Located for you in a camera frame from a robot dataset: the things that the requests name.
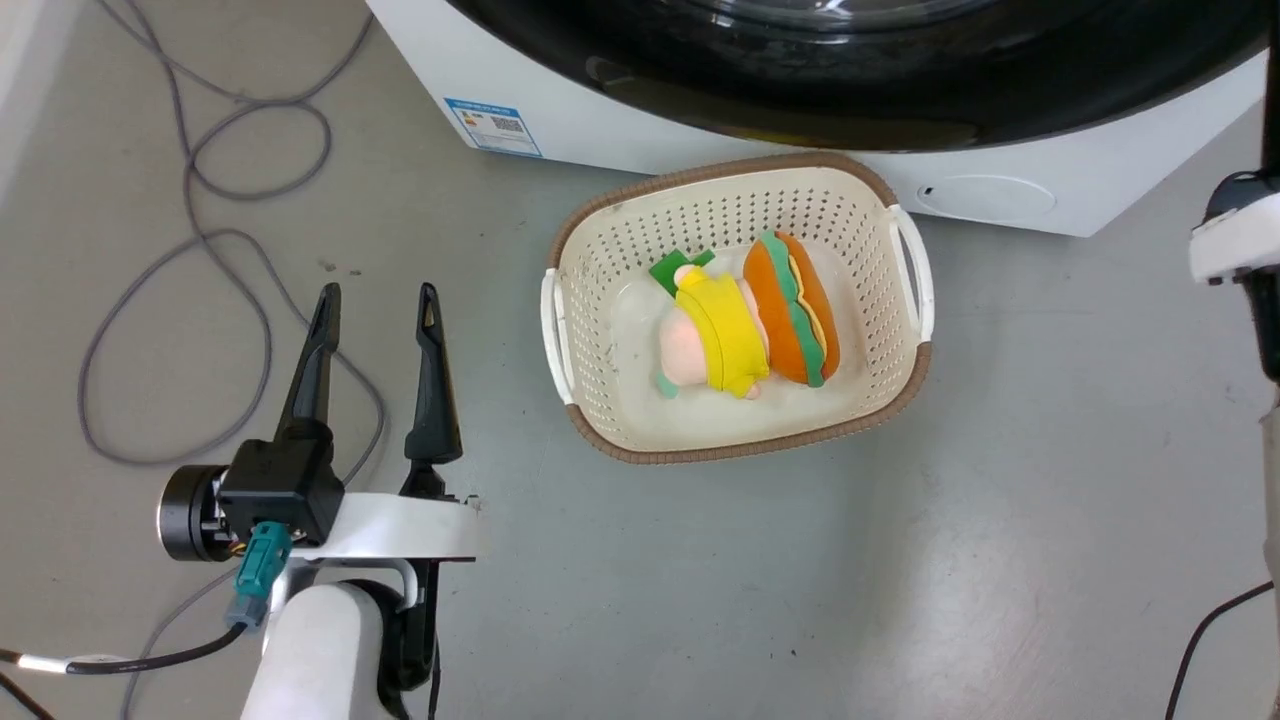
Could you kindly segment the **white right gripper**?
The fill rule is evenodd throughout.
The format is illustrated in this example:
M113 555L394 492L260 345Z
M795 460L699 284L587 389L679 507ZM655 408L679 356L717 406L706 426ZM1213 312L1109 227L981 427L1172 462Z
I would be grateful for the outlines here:
M1222 179L1192 231L1190 277L1202 284L1279 264L1279 1L1266 1L1267 70L1260 168Z

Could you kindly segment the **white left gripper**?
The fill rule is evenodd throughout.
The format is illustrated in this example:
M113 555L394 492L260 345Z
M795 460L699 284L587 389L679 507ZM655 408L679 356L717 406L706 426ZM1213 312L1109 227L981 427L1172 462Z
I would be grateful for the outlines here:
M317 299L291 380L274 441L308 437L328 427L332 360L340 342L342 292L328 283ZM404 437L410 470L399 489L346 495L326 542L297 544L298 560L436 560L474 561L484 552L477 501L449 501L436 468L462 457L463 446L448 363L445 329L436 287L419 293L419 389L413 423Z

